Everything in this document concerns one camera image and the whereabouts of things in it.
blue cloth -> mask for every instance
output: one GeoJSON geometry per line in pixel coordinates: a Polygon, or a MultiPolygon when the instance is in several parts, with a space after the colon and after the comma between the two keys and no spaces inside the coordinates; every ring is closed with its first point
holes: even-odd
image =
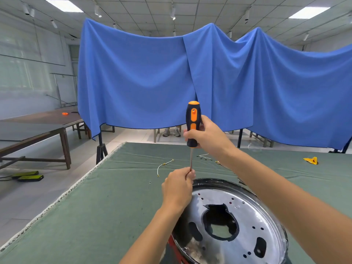
{"type": "Polygon", "coordinates": [[[352,136],[352,45],[301,52],[260,28],[236,42],[209,24],[170,38],[133,35],[87,19],[78,110],[100,125],[184,124],[187,103],[223,131],[248,128],[277,142],[341,149],[352,136]]]}

hand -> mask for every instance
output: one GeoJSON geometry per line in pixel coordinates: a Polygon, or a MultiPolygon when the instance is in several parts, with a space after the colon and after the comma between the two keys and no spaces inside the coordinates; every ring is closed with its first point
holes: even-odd
{"type": "Polygon", "coordinates": [[[183,136],[186,141],[187,139],[196,139],[199,147],[217,158],[223,156],[228,150],[235,148],[226,134],[207,116],[202,115],[202,123],[203,126],[201,125],[200,131],[195,129],[184,130],[183,136]]]}
{"type": "Polygon", "coordinates": [[[190,168],[181,168],[169,173],[161,185],[163,190],[162,207],[182,213],[192,199],[193,179],[195,171],[190,168]]]}

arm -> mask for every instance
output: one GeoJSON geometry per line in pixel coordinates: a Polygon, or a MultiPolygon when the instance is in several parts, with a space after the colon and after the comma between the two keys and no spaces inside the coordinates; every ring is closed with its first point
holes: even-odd
{"type": "Polygon", "coordinates": [[[163,204],[119,264],[157,264],[178,218],[192,198],[194,170],[181,168],[162,184],[163,204]]]}
{"type": "Polygon", "coordinates": [[[352,220],[237,149],[202,116],[205,131],[185,132],[238,175],[290,231],[317,264],[350,263],[352,220]]]}

circular metal plate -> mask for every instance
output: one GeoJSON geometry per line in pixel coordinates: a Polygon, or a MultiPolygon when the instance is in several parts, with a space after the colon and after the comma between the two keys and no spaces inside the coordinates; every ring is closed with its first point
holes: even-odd
{"type": "Polygon", "coordinates": [[[172,236],[189,263],[281,264],[287,256],[287,235],[275,216],[251,191],[220,179],[194,180],[172,236]]]}

white fabric edge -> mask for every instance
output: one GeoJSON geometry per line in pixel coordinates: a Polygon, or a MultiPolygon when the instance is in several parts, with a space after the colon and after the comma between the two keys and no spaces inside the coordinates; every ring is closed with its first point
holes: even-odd
{"type": "Polygon", "coordinates": [[[105,160],[110,158],[117,150],[119,150],[126,142],[121,143],[117,146],[110,154],[108,154],[102,161],[96,164],[90,171],[88,171],[83,177],[81,177],[75,184],[73,184],[67,191],[65,191],[62,195],[59,196],[58,199],[55,200],[54,203],[49,205],[46,209],[44,209],[39,215],[34,217],[21,231],[12,236],[10,240],[8,240],[2,247],[0,247],[0,253],[2,253],[6,248],[8,248],[11,244],[13,244],[21,235],[23,235],[35,222],[37,222],[40,218],[42,218],[49,210],[51,210],[56,204],[58,204],[61,200],[64,199],[68,193],[72,192],[81,182],[83,182],[94,170],[96,170],[105,160]]]}

